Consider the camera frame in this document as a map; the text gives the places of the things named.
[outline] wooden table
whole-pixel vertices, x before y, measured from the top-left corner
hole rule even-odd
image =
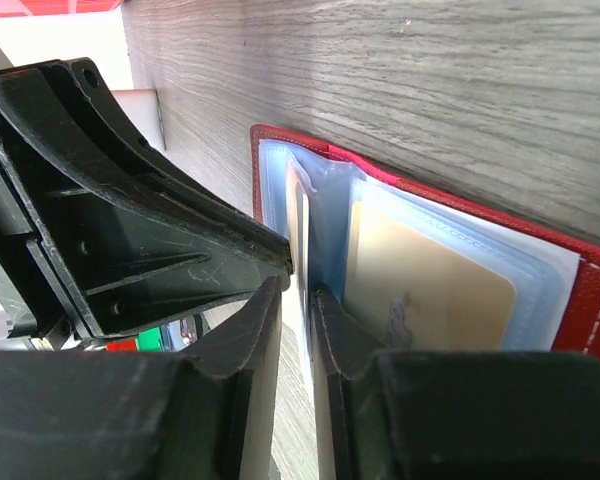
[[[123,15],[170,158],[246,212],[262,122],[600,244],[600,0],[131,0]]]

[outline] card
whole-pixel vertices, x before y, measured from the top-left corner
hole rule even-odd
[[[506,278],[378,206],[353,203],[344,306],[378,339],[412,350],[498,350],[515,300]]]

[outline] red object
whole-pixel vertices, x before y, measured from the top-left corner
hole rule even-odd
[[[109,352],[137,352],[138,345],[136,339],[123,340],[122,342],[110,343],[107,345],[107,351]]]
[[[106,12],[123,0],[0,0],[0,17]]]
[[[386,172],[344,148],[266,125],[251,127],[253,208],[259,222],[262,222],[262,203],[258,147],[260,140],[266,139],[294,143],[330,160],[354,163],[368,175],[388,185],[579,253],[580,268],[552,350],[576,350],[600,359],[600,247]]]

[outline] red leather wallet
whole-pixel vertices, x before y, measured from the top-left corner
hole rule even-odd
[[[600,359],[600,247],[389,173],[336,145],[267,125],[251,127],[253,210],[259,222],[262,222],[258,159],[261,140],[294,143],[329,160],[352,162],[366,174],[388,185],[579,253],[580,267],[552,350],[576,350]]]

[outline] wallet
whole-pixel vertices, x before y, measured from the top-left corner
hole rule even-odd
[[[324,283],[388,347],[600,359],[599,246],[299,133],[254,125],[251,152],[254,216],[290,240],[305,329]]]

